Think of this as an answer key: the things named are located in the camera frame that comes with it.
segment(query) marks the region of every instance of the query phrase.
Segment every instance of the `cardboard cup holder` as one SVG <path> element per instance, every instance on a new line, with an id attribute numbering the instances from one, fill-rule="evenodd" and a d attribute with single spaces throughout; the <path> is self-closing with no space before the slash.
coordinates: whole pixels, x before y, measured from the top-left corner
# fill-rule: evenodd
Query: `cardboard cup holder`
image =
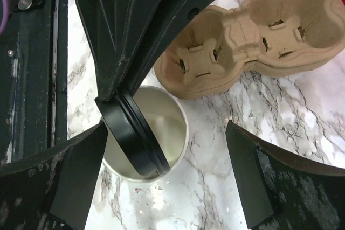
<path id="1" fill-rule="evenodd" d="M 344 48 L 342 0 L 244 0 L 203 10 L 154 69 L 168 92 L 193 99 L 229 89 L 243 71 L 279 77 L 316 69 Z"/>

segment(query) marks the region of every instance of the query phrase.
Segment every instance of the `black plastic frame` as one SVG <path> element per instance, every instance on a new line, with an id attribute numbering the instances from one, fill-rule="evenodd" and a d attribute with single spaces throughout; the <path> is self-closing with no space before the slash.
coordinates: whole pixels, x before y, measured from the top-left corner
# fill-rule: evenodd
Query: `black plastic frame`
<path id="1" fill-rule="evenodd" d="M 99 99 L 131 95 L 160 54 L 214 0 L 76 0 L 95 61 Z"/>
<path id="2" fill-rule="evenodd" d="M 59 0 L 56 6 L 56 0 L 45 0 L 42 8 L 12 13 L 0 36 L 2 164 L 67 140 L 67 3 Z M 53 33 L 55 10 L 59 13 L 57 39 Z"/>
<path id="3" fill-rule="evenodd" d="M 226 140 L 248 229 L 345 229 L 345 169 L 286 151 L 231 121 Z"/>

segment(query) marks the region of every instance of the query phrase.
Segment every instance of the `hole in plastic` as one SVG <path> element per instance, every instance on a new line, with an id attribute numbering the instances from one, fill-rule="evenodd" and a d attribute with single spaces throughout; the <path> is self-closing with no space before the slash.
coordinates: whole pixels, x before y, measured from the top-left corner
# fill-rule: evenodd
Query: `hole in plastic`
<path id="1" fill-rule="evenodd" d="M 303 29 L 302 26 L 298 27 L 298 31 L 301 35 L 302 40 L 304 39 L 304 36 L 306 35 L 306 31 Z"/>
<path id="2" fill-rule="evenodd" d="M 293 51 L 286 52 L 286 53 L 280 55 L 279 58 L 283 58 L 283 57 L 285 57 L 285 56 L 288 56 L 288 55 L 291 54 L 292 52 L 293 52 Z"/>
<path id="3" fill-rule="evenodd" d="M 274 22 L 273 24 L 269 24 L 268 27 L 273 27 L 273 26 L 276 26 L 276 25 L 279 25 L 282 23 L 284 23 L 284 22 L 282 20 L 279 20 L 279 21 Z"/>
<path id="4" fill-rule="evenodd" d="M 185 65 L 184 65 L 183 59 L 180 59 L 180 67 L 181 67 L 181 69 L 183 71 L 183 74 L 185 74 Z"/>
<path id="5" fill-rule="evenodd" d="M 197 75 L 196 77 L 199 78 L 200 76 L 203 76 L 203 75 L 210 75 L 211 73 L 208 72 L 208 73 L 203 73 L 203 74 L 200 74 L 200 75 Z"/>
<path id="6" fill-rule="evenodd" d="M 213 50 L 213 56 L 215 56 L 215 61 L 217 61 L 219 51 L 220 51 L 220 49 L 218 49 L 218 50 L 214 49 Z"/>
<path id="7" fill-rule="evenodd" d="M 268 50 L 268 44 L 267 44 L 267 40 L 263 37 L 263 43 L 264 43 L 264 45 L 265 45 L 265 50 L 266 50 L 266 52 L 267 52 L 267 50 Z"/>

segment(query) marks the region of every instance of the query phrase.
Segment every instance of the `gray marble veining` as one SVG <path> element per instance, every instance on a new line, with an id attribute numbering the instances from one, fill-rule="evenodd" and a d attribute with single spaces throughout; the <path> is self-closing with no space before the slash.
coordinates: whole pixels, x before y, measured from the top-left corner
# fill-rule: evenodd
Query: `gray marble veining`
<path id="1" fill-rule="evenodd" d="M 216 0 L 234 8 L 242 0 Z M 151 71 L 143 85 L 161 87 Z M 95 71 L 75 1 L 69 2 L 68 135 L 98 123 Z M 345 52 L 311 72 L 272 79 L 245 72 L 227 92 L 181 100 L 190 123 L 182 163 L 151 184 L 102 166 L 86 229 L 246 229 L 225 140 L 229 119 L 314 161 L 345 168 Z"/>

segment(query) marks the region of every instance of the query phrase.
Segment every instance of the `black plastic lid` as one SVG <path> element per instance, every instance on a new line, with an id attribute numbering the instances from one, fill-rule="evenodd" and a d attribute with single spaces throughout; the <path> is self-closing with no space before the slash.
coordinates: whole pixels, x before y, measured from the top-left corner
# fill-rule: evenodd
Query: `black plastic lid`
<path id="1" fill-rule="evenodd" d="M 140 175 L 149 177 L 155 172 L 163 175 L 170 171 L 161 146 L 126 90 L 117 90 L 111 101 L 96 98 L 95 102 L 108 128 Z"/>

